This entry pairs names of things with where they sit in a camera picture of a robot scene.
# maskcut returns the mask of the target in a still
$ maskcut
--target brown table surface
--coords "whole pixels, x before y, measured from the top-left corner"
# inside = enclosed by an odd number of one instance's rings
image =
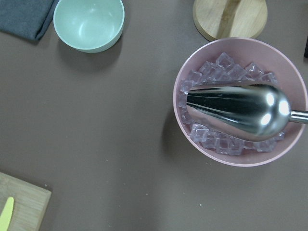
[[[208,43],[193,0],[124,0],[120,40],[76,51],[0,32],[0,171],[52,191],[41,231],[304,231],[308,131],[280,159],[231,167],[184,137],[172,91]],[[307,0],[269,0],[257,38],[308,83]]]

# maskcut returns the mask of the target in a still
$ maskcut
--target wooden board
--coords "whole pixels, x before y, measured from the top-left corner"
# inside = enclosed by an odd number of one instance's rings
[[[265,0],[195,0],[193,20],[209,41],[228,37],[256,38],[268,17]]]
[[[8,231],[38,231],[51,192],[0,172],[0,212],[9,196],[15,202]]]

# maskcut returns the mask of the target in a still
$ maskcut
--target gray cloth napkin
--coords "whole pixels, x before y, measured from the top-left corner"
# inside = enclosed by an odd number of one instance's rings
[[[0,30],[40,40],[59,0],[0,0]]]

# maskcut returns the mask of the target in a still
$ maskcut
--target metal spoon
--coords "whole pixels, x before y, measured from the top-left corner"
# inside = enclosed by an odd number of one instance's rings
[[[197,123],[246,141],[264,141],[287,123],[308,124],[308,112],[291,109],[286,95],[264,82],[206,84],[188,92],[187,110]]]

